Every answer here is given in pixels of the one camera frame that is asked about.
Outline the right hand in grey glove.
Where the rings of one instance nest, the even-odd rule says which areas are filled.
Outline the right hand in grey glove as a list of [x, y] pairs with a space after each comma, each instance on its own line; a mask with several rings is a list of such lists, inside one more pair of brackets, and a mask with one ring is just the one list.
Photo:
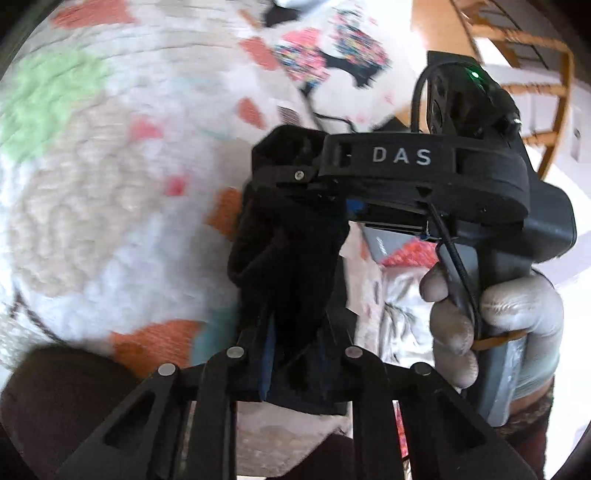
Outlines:
[[[471, 350], [472, 321], [452, 302], [445, 270], [433, 267], [420, 283], [420, 294], [434, 304], [430, 329], [436, 370], [454, 387], [465, 389], [477, 380], [479, 367]], [[494, 285], [480, 300], [483, 320], [502, 333], [524, 330], [527, 341], [513, 399], [519, 401], [547, 390], [560, 358], [564, 308], [560, 295], [544, 276]]]

